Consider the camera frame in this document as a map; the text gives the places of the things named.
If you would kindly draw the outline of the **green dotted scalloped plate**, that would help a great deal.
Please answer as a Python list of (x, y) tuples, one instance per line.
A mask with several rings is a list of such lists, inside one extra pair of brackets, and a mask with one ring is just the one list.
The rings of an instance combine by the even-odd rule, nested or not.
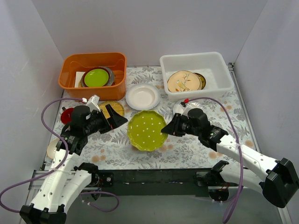
[(127, 135), (132, 146), (152, 152), (167, 140), (168, 135), (161, 132), (165, 126), (164, 117), (156, 111), (141, 111), (128, 122)]

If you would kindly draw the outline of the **yellow black patterned plate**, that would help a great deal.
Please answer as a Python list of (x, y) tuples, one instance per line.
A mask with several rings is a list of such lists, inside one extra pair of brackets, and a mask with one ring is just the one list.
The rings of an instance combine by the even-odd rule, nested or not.
[(196, 73), (196, 72), (194, 74), (196, 74), (199, 77), (199, 79), (201, 80), (201, 89), (203, 90), (206, 86), (205, 77), (202, 74), (199, 74), (199, 73)]

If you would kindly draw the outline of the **cream plate with bird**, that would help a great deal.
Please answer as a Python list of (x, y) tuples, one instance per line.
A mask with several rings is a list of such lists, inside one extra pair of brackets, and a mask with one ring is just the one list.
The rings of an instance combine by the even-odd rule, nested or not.
[(202, 88), (202, 81), (193, 72), (181, 70), (172, 74), (167, 81), (169, 92), (197, 91)]

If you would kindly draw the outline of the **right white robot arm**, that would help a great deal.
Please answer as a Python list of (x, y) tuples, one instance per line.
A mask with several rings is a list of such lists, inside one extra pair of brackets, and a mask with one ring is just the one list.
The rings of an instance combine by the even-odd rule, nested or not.
[(196, 136), (205, 147), (239, 162), (245, 168), (241, 185), (259, 191), (276, 207), (284, 208), (299, 189), (299, 178), (289, 159), (277, 160), (239, 145), (227, 131), (210, 124), (199, 108), (191, 109), (186, 116), (176, 113), (161, 132)]

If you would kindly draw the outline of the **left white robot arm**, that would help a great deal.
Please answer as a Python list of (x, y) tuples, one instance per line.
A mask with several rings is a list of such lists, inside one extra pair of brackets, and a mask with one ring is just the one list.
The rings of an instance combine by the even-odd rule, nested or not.
[(22, 206), (20, 216), (27, 224), (63, 224), (67, 211), (86, 186), (99, 183), (99, 168), (93, 163), (75, 163), (80, 157), (88, 136), (107, 133), (125, 123), (127, 119), (118, 114), (111, 105), (106, 105), (110, 115), (105, 118), (100, 108), (91, 110), (86, 105), (74, 107), (71, 120), (61, 131), (61, 140), (56, 145), (51, 174), (45, 176), (43, 184), (30, 205)]

